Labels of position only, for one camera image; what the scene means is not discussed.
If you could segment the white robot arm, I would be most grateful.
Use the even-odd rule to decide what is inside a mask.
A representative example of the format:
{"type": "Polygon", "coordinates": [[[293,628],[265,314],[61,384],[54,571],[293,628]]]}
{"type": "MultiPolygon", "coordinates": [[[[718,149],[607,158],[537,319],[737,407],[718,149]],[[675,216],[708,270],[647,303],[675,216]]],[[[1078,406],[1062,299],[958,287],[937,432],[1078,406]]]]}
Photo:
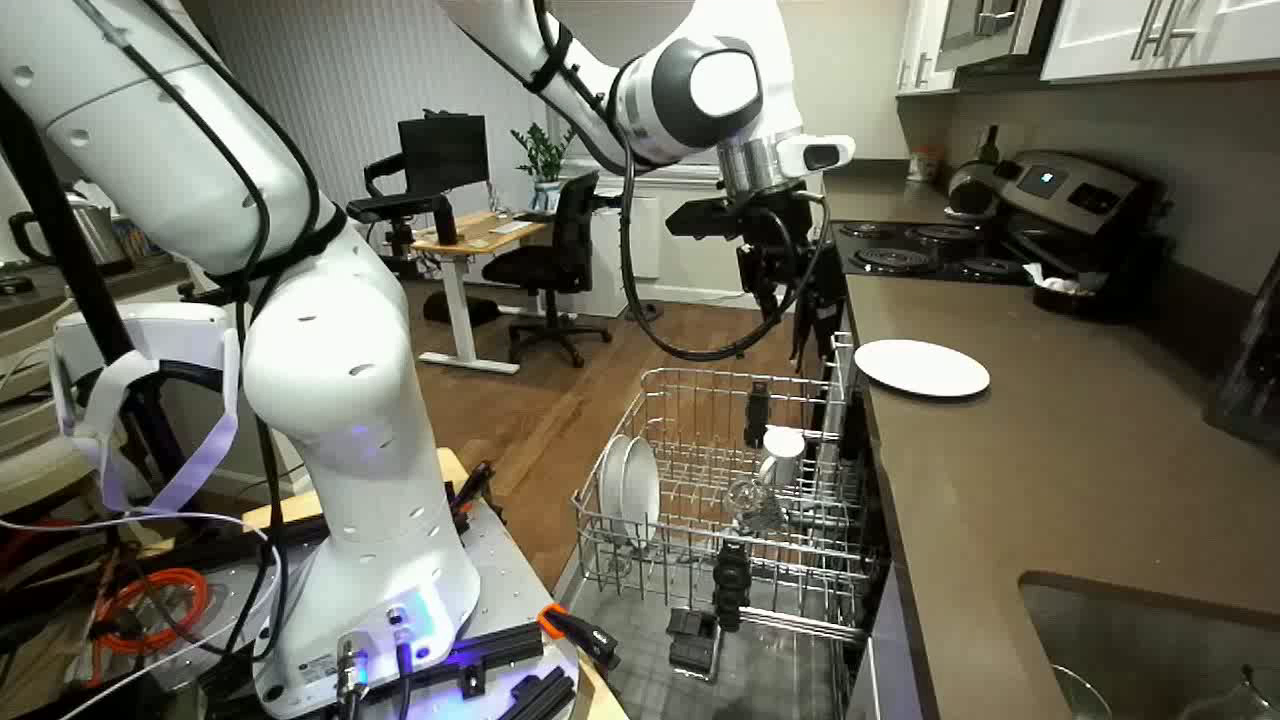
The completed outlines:
{"type": "MultiPolygon", "coordinates": [[[[446,19],[610,174],[717,151],[728,196],[812,174],[775,0],[691,0],[626,66],[594,59],[545,0],[441,0],[446,19]]],[[[274,643],[261,704],[336,701],[340,658],[375,689],[435,667],[485,601],[435,459],[409,299],[329,205],[288,135],[168,0],[0,0],[3,102],[163,253],[265,299],[239,346],[247,407],[298,452],[329,542],[274,643]]]]}

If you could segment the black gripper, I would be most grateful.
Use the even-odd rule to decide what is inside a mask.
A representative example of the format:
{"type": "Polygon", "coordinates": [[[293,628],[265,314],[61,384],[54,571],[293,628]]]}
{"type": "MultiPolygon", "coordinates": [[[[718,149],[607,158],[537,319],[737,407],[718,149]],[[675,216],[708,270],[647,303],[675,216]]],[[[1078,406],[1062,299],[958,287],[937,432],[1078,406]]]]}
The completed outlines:
{"type": "Polygon", "coordinates": [[[662,228],[691,240],[737,240],[737,276],[764,326],[775,326],[799,291],[791,368],[802,368],[809,354],[819,361],[831,358],[831,335],[841,331],[847,309],[845,270],[836,258],[819,258],[802,282],[812,264],[812,211],[796,184],[746,193],[744,200],[682,200],[662,228]]]}

